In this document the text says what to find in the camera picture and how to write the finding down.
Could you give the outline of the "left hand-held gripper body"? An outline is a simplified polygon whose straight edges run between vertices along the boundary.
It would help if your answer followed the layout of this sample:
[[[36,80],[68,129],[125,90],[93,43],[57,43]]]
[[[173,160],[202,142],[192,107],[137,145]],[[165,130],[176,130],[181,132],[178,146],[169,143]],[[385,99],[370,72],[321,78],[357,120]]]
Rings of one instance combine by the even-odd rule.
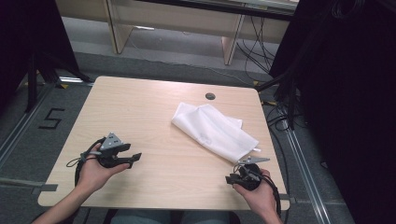
[[[110,133],[104,138],[98,152],[99,163],[106,167],[111,168],[120,164],[118,154],[123,146],[123,142],[114,134]]]

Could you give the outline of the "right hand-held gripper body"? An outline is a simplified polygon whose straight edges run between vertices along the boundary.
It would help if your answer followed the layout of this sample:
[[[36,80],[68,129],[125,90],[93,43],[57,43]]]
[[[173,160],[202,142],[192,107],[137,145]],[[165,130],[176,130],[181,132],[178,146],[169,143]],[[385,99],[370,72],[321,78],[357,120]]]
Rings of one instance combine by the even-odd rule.
[[[259,158],[248,156],[246,159],[239,161],[234,167],[236,179],[235,185],[252,191],[256,189],[264,180],[267,184],[270,181],[262,174],[259,162],[269,161],[269,158]]]

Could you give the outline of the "white cloth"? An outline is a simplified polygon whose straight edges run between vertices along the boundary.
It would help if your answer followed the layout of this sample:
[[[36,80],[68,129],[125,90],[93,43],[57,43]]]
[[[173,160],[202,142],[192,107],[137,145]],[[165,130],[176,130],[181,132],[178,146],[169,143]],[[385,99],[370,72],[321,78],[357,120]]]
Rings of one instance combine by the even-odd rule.
[[[213,105],[180,103],[172,123],[200,145],[236,163],[259,141],[242,130],[243,121],[224,116]]]

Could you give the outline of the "person's right hand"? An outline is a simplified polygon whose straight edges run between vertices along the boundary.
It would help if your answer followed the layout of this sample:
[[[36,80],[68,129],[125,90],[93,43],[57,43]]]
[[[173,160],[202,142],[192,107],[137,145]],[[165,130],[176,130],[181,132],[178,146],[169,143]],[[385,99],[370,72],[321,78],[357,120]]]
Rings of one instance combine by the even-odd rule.
[[[233,188],[247,201],[250,209],[262,218],[278,217],[276,199],[268,183],[262,181],[254,190],[249,191],[240,185],[233,184]]]

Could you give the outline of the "person's left hand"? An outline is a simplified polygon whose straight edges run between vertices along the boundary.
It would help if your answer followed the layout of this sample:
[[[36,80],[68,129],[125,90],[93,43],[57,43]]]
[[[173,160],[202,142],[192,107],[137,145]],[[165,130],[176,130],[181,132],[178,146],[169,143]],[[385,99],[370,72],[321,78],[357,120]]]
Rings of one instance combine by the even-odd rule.
[[[79,195],[90,197],[94,192],[101,189],[113,175],[123,172],[128,167],[129,165],[124,163],[106,168],[99,163],[94,155],[89,155],[82,165],[75,191]]]

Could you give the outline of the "person's legs in jeans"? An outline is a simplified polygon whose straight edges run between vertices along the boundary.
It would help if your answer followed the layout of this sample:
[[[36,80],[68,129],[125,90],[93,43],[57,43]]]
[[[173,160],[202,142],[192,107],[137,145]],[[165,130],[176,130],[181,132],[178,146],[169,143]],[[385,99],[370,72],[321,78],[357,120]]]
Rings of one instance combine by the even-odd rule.
[[[110,224],[241,224],[237,214],[203,210],[118,210]]]

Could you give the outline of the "black metal stand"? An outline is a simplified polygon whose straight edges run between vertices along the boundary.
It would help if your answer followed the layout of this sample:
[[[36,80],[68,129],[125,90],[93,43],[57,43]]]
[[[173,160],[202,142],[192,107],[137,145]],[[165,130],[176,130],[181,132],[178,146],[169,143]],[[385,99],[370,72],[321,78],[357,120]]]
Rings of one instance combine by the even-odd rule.
[[[272,80],[256,86],[255,90],[257,92],[260,92],[274,86],[275,84],[278,85],[278,88],[274,93],[274,97],[278,103],[281,103],[282,105],[287,105],[287,109],[283,109],[283,112],[286,114],[287,123],[289,124],[289,130],[293,131],[296,94],[296,85],[294,82],[293,73],[291,71],[286,71],[283,74],[274,77]]]
[[[44,78],[46,83],[55,84],[60,81],[56,69],[63,69],[84,83],[93,83],[93,80],[84,75],[79,69],[71,64],[51,55],[48,52],[36,52],[28,60],[28,101],[26,112],[30,112],[37,102],[37,74]]]

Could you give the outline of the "black curtain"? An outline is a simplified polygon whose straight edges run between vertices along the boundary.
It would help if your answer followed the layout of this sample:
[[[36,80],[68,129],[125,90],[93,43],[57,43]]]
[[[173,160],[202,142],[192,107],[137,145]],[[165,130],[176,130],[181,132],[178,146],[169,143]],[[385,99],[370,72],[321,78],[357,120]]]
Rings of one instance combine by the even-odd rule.
[[[396,0],[339,0],[295,79],[356,224],[396,224]]]
[[[19,87],[36,52],[48,52],[78,68],[56,1],[0,0],[0,109]]]

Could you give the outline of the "light wooden desk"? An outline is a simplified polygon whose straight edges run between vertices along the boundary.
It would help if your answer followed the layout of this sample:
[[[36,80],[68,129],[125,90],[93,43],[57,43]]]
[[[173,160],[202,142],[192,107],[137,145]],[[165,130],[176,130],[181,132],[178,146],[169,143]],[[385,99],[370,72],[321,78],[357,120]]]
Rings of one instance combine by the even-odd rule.
[[[236,41],[280,43],[300,0],[55,0],[64,17],[108,24],[113,52],[120,54],[137,26],[221,38],[224,63]]]

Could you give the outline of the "grey floor rail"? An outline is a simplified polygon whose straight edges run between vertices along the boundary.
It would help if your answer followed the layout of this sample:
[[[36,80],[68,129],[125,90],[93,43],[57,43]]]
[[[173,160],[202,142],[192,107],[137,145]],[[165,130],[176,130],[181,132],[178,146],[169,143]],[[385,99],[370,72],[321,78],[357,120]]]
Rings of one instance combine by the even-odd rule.
[[[31,125],[35,119],[40,107],[46,98],[50,95],[54,89],[53,84],[46,84],[40,93],[37,95],[37,100],[35,105],[28,111],[25,112],[21,119],[18,121],[12,132],[7,136],[6,140],[0,145],[0,169],[6,163],[8,157],[20,142],[21,138],[27,131],[28,127]]]
[[[295,131],[291,128],[286,120],[282,121],[282,125],[285,128],[285,132],[291,147],[293,156],[297,162],[298,169],[301,173],[304,181],[305,188],[307,190],[308,197],[312,204],[313,210],[318,220],[318,224],[332,224],[328,209],[322,200],[322,197],[318,191],[318,187],[315,183],[313,176],[309,170],[306,162],[304,153],[302,151],[300,142],[297,138]]]

